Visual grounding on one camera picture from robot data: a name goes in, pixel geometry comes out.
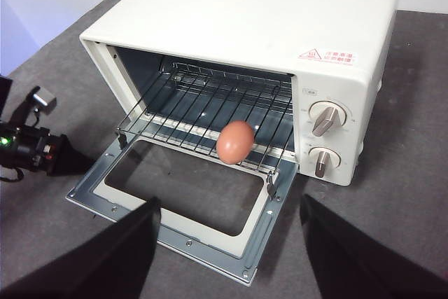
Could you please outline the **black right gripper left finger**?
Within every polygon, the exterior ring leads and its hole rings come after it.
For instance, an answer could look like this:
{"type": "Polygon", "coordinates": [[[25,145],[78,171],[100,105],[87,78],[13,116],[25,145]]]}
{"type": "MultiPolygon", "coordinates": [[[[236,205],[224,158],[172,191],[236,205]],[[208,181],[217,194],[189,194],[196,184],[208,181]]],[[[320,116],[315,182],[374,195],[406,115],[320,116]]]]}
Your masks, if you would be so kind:
{"type": "Polygon", "coordinates": [[[91,240],[1,290],[2,298],[138,298],[154,259],[161,204],[144,202],[91,240]]]}

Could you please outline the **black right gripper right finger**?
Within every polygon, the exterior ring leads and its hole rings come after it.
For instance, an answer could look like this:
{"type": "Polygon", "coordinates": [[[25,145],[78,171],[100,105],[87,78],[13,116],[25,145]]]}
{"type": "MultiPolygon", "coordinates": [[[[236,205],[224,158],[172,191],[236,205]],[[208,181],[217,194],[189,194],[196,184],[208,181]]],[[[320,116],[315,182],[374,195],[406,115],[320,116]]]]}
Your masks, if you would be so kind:
{"type": "Polygon", "coordinates": [[[446,298],[447,281],[401,256],[309,195],[300,220],[323,298],[446,298]]]}

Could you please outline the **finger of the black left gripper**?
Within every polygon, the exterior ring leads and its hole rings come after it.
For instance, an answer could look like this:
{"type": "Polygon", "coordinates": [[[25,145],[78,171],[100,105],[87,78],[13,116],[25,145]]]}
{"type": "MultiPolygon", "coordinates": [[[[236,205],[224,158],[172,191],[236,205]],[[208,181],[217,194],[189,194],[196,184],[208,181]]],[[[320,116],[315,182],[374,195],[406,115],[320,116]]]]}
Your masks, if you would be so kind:
{"type": "Polygon", "coordinates": [[[70,143],[68,137],[62,134],[55,137],[52,143],[51,164],[52,176],[71,176],[86,173],[95,163],[95,159],[77,151],[70,143]]]}

